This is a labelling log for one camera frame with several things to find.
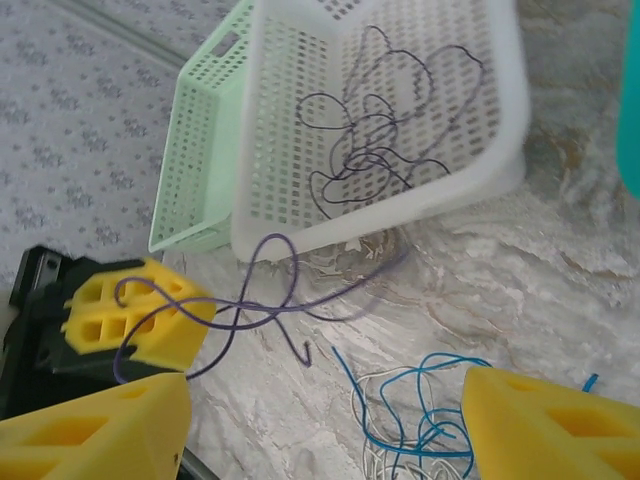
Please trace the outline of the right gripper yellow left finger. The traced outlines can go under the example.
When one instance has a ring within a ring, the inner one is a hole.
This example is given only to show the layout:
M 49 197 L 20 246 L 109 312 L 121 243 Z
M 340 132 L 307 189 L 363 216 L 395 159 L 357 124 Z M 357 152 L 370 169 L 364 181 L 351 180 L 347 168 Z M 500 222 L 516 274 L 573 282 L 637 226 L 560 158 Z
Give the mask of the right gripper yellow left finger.
M 161 373 L 1 423 L 4 479 L 174 479 L 192 418 L 187 380 Z

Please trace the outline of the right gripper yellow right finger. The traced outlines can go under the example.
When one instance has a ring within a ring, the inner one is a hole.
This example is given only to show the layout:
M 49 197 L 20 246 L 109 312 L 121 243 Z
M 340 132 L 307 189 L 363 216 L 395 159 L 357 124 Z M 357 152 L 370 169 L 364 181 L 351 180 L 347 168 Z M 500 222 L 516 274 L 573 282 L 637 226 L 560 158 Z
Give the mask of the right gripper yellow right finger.
M 462 412 L 483 479 L 636 479 L 639 409 L 510 371 L 472 367 Z

